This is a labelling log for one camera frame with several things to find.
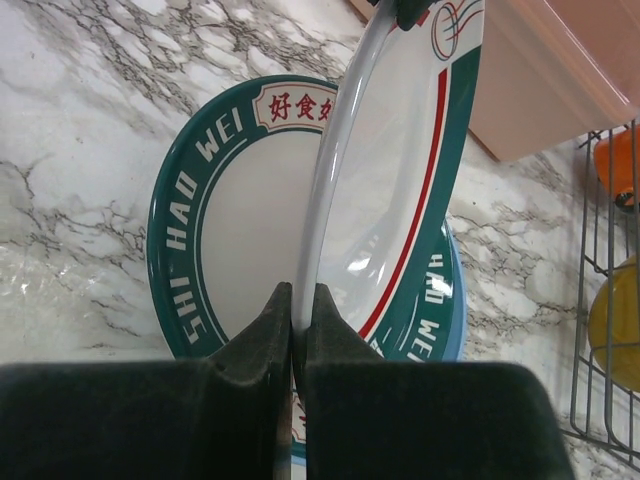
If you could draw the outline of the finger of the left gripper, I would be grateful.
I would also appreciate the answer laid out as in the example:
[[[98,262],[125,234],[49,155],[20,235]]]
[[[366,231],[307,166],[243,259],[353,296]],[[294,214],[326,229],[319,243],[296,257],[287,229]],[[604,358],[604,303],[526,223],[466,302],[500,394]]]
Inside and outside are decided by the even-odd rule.
[[[428,16],[431,6],[436,3],[436,0],[391,1],[393,14],[391,28],[412,29],[416,24],[421,25]]]

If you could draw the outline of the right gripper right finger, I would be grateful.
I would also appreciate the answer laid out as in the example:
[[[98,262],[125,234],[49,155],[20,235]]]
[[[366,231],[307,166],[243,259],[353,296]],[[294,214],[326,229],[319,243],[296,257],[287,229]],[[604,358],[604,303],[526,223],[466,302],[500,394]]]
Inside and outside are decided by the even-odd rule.
[[[570,479],[548,394],[507,362],[391,361],[318,285],[304,368],[310,479]]]

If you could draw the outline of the large teal rimmed plate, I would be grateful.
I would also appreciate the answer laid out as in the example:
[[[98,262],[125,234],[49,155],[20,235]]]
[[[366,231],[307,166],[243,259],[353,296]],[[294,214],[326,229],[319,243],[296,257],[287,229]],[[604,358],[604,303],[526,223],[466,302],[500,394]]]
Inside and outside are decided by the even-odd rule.
[[[467,131],[428,139],[424,131],[413,131],[411,120],[397,108],[374,98],[370,83],[392,21],[391,1],[380,2],[322,135],[292,297],[299,393],[304,393],[316,288],[322,284],[331,293],[319,281],[322,260],[347,253],[371,227],[385,222],[372,265],[357,275],[363,297],[353,324],[334,301],[341,318],[370,346],[367,340],[385,317],[409,317],[446,223]]]

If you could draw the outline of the orange mug black handle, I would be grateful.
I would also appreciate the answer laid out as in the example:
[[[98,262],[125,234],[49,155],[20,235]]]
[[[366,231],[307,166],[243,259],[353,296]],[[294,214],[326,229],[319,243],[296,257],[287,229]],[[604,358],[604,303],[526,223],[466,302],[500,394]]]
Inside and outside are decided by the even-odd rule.
[[[630,127],[596,143],[593,160],[597,176],[615,206],[633,215],[639,203],[634,174],[639,174],[639,126]]]

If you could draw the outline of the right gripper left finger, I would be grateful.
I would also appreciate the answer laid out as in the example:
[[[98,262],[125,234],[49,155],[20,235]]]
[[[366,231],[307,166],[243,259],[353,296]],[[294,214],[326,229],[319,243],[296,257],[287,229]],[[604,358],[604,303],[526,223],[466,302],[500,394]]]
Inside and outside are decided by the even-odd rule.
[[[208,358],[1,370],[5,479],[287,479],[291,286]]]

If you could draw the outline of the small yellow patterned plate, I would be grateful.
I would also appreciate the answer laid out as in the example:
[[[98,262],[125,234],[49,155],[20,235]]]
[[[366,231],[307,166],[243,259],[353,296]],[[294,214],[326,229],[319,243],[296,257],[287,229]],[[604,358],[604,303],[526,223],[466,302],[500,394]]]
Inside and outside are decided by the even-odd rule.
[[[634,392],[639,392],[638,279],[633,255],[602,284],[588,317],[588,340],[595,361],[613,382]]]

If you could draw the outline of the teal Shi Hao Wei plate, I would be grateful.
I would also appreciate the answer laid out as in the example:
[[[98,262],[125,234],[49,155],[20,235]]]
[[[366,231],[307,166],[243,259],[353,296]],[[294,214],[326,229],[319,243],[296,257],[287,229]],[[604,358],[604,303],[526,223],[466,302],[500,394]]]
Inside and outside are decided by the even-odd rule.
[[[149,280],[176,357],[204,357],[240,333],[293,279],[335,85],[297,75],[241,83],[182,129],[158,175]]]

